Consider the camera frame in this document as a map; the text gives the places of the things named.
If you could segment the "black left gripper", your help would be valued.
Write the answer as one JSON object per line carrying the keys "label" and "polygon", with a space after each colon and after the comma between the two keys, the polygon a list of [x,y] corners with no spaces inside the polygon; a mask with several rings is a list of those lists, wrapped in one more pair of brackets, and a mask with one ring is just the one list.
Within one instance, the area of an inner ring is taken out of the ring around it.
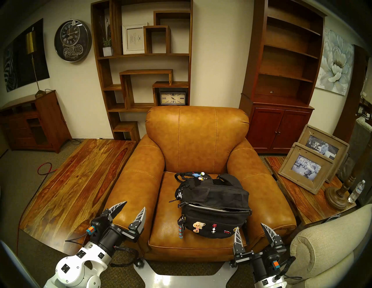
{"label": "black left gripper", "polygon": [[122,211],[127,201],[117,203],[105,209],[101,215],[92,221],[92,225],[86,229],[90,235],[90,242],[104,250],[109,256],[115,253],[114,246],[119,247],[123,242],[136,243],[142,234],[146,220],[146,207],[136,216],[128,229],[120,228],[112,224],[113,219]]}

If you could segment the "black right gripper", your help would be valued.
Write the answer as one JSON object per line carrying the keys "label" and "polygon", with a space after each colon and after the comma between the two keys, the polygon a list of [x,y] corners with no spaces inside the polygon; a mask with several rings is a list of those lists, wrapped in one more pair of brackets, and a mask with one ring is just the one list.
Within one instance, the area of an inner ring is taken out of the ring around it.
{"label": "black right gripper", "polygon": [[283,275],[280,275],[280,256],[286,252],[282,238],[272,228],[261,223],[269,245],[274,250],[264,250],[259,253],[245,252],[239,227],[234,229],[233,266],[249,264],[253,268],[255,283],[286,283]]}

